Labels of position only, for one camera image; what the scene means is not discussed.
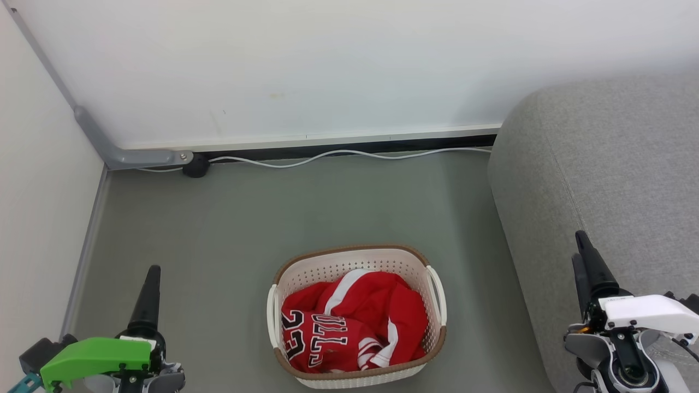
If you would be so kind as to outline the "grey fabric sofa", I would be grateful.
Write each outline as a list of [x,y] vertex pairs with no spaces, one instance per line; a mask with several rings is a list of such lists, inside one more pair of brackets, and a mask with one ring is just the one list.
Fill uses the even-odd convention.
[[634,295],[699,295],[699,69],[529,95],[497,133],[488,176],[556,393],[582,380],[562,345],[581,319],[577,231]]

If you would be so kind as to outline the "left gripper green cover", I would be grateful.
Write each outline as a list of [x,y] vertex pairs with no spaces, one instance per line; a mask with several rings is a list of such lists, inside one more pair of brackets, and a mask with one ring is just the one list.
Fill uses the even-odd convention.
[[158,341],[161,267],[148,269],[127,332],[117,338],[91,337],[67,345],[40,368],[43,388],[58,392],[72,388],[73,382],[105,375],[142,380],[157,373],[165,358],[165,346]]

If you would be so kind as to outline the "black round floor foot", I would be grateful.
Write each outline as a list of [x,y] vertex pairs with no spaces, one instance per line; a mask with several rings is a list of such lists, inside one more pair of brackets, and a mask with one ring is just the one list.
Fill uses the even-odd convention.
[[189,163],[182,167],[182,173],[191,178],[201,178],[206,176],[210,169],[211,162],[205,154],[194,153]]

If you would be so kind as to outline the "cream perforated laundry basket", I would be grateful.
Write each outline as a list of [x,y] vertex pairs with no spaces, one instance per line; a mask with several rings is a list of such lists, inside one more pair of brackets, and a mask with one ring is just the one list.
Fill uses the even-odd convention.
[[[428,328],[422,341],[425,355],[395,366],[347,373],[302,373],[286,358],[282,340],[281,308],[291,294],[315,283],[332,283],[356,269],[399,275],[423,299]],[[439,274],[414,248],[399,245],[362,245],[312,252],[292,259],[273,279],[266,301],[266,323],[270,344],[282,368],[300,383],[315,390],[342,390],[382,385],[414,376],[444,346],[447,334],[447,304]]]

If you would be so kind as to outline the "red basketball jersey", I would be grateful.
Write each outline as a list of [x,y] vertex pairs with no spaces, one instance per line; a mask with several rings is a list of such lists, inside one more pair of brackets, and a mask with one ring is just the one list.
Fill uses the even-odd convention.
[[281,308],[290,365],[302,373],[347,373],[419,360],[429,318],[399,275],[356,269],[288,296]]

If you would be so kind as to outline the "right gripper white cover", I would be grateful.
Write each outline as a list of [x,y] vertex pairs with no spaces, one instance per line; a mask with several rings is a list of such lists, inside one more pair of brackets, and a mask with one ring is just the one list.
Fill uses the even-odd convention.
[[689,345],[699,339],[699,315],[664,294],[618,296],[619,284],[587,233],[575,232],[575,243],[572,266],[580,315],[594,332],[649,329]]

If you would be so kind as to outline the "grey metal frame bracket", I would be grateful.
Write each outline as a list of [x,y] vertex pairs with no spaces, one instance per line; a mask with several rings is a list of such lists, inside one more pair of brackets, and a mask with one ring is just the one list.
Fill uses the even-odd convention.
[[88,109],[79,105],[74,99],[67,85],[50,62],[49,57],[45,54],[43,48],[40,47],[30,28],[22,19],[19,11],[11,7],[9,0],[0,0],[0,2],[3,3],[10,17],[42,63],[43,68],[48,72],[70,109],[72,109],[73,117],[80,129],[82,129],[83,134],[110,171],[130,169],[147,169],[151,171],[155,168],[185,166],[194,162],[195,153],[191,150],[129,150],[116,145],[106,132],[102,130]]

